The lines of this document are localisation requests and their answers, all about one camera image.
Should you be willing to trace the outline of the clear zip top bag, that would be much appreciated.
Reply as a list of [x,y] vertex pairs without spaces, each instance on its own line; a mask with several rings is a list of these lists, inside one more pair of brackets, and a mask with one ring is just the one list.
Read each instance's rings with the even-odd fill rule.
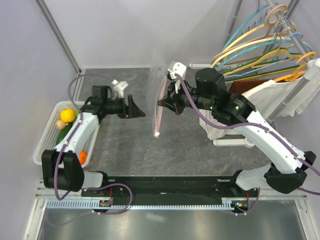
[[158,105],[158,101],[165,95],[167,74],[168,70],[165,60],[156,50],[154,50],[152,53],[147,80],[146,103],[149,112],[152,135],[155,138],[160,136],[160,126],[164,108]]

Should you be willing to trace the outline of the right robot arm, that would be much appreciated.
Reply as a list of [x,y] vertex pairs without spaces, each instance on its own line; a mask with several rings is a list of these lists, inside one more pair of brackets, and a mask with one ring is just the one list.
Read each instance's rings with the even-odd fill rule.
[[282,194],[304,191],[308,169],[320,173],[313,163],[316,155],[290,144],[262,117],[256,107],[242,94],[227,90],[225,78],[214,68],[200,69],[191,87],[176,69],[168,71],[171,80],[167,94],[157,104],[180,115],[186,107],[193,108],[208,125],[220,130],[234,129],[249,139],[271,161],[251,169],[238,170],[229,184],[235,197],[254,188],[271,188]]

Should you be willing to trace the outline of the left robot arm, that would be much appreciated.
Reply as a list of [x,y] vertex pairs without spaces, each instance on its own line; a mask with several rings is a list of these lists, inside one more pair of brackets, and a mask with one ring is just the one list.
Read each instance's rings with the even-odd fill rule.
[[93,131],[108,115],[121,119],[145,117],[145,113],[133,101],[132,95],[124,97],[123,90],[113,90],[115,98],[109,96],[109,86],[93,86],[91,96],[80,108],[77,119],[63,140],[52,150],[41,155],[43,183],[48,189],[78,192],[92,187],[99,197],[106,196],[110,185],[100,172],[84,171],[80,154]]

